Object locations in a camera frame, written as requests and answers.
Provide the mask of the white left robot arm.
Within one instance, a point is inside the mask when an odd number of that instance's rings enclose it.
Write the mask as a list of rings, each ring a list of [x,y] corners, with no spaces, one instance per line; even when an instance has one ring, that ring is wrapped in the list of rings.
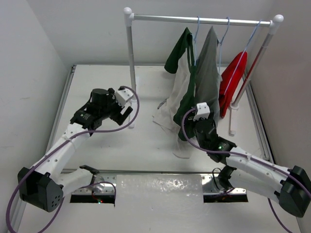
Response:
[[[72,173],[62,170],[77,149],[101,127],[105,119],[122,126],[132,113],[128,102],[135,92],[126,86],[117,91],[95,88],[88,101],[70,119],[66,130],[50,150],[31,168],[22,168],[18,175],[19,196],[46,212],[54,211],[62,198],[77,189],[94,183],[98,170],[83,165]]]

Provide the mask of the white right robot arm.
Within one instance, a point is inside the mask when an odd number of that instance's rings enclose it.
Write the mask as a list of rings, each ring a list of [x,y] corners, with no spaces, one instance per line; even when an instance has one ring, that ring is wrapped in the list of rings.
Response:
[[[245,188],[275,201],[295,217],[305,215],[311,203],[311,180],[303,168],[278,166],[247,153],[218,136],[212,119],[198,118],[192,110],[183,116],[181,126],[182,131],[193,129],[197,149],[224,165],[218,175],[221,187]]]

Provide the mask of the green and white t shirt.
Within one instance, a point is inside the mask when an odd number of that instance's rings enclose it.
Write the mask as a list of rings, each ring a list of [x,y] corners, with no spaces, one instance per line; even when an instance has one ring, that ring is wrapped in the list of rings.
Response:
[[[182,32],[171,51],[164,69],[173,76],[173,89],[154,114],[157,124],[173,140],[173,155],[189,159],[193,154],[185,139],[181,124],[184,114],[194,106],[195,73],[192,33],[188,28]]]

